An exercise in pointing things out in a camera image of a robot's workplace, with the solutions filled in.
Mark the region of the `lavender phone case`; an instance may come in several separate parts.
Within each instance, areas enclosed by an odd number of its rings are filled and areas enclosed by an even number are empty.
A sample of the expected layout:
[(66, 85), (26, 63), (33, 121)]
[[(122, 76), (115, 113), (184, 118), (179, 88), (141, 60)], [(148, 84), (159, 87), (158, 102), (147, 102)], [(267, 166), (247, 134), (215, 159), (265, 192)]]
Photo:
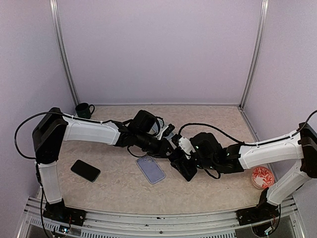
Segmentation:
[(141, 157), (136, 160), (136, 163), (150, 184), (156, 184), (165, 179), (165, 173), (153, 157)]

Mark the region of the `white-edged black smartphone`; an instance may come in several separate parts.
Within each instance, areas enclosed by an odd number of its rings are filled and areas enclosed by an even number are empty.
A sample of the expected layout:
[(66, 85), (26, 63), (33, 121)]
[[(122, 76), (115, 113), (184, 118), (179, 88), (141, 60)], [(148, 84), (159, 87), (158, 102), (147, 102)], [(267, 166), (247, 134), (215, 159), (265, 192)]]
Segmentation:
[(197, 164), (193, 159), (187, 159), (185, 155), (171, 156), (170, 164), (174, 167), (186, 181), (190, 181), (197, 173)]

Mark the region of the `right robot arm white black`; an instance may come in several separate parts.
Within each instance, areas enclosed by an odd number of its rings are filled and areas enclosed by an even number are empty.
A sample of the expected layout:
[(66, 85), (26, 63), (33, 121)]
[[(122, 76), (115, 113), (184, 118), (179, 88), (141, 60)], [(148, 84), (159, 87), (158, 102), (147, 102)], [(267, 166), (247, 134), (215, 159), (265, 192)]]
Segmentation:
[(220, 174), (239, 173), (253, 167), (285, 160), (295, 160), (293, 167), (260, 196), (253, 215), (264, 220), (273, 207), (305, 182), (317, 177), (317, 133), (307, 123), (286, 135), (255, 143), (236, 141), (223, 148), (212, 133), (201, 132), (187, 139), (182, 136), (178, 145), (188, 160), (201, 169), (214, 169)]

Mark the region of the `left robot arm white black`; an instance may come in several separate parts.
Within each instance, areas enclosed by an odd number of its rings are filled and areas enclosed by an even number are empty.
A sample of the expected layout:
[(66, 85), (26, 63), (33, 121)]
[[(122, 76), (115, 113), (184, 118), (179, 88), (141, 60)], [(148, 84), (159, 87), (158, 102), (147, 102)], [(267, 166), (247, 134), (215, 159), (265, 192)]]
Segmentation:
[(120, 122), (82, 119), (63, 114), (59, 108), (51, 108), (32, 132), (35, 160), (40, 183), (44, 190), (49, 211), (58, 220), (69, 216), (59, 188), (57, 161), (64, 141), (88, 141), (115, 147), (137, 146), (142, 151), (168, 158), (173, 146), (167, 136), (171, 125), (160, 125), (160, 118), (140, 110), (133, 119)]

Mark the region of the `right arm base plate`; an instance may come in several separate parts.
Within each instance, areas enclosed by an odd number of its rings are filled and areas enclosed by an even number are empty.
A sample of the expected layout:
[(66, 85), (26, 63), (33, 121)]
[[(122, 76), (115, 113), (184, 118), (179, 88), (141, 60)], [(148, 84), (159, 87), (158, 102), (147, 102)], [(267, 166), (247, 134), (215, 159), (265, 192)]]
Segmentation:
[(273, 206), (268, 203), (236, 211), (240, 226), (266, 221), (273, 217), (278, 217), (279, 214), (278, 206)]

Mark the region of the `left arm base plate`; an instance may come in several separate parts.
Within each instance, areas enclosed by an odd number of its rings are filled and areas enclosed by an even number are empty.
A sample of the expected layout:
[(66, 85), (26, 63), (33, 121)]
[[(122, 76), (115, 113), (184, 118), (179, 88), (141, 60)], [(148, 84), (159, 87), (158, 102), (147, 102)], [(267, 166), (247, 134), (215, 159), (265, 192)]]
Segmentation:
[(57, 222), (82, 227), (86, 218), (86, 213), (85, 210), (65, 206), (64, 201), (62, 200), (59, 203), (46, 204), (43, 216)]

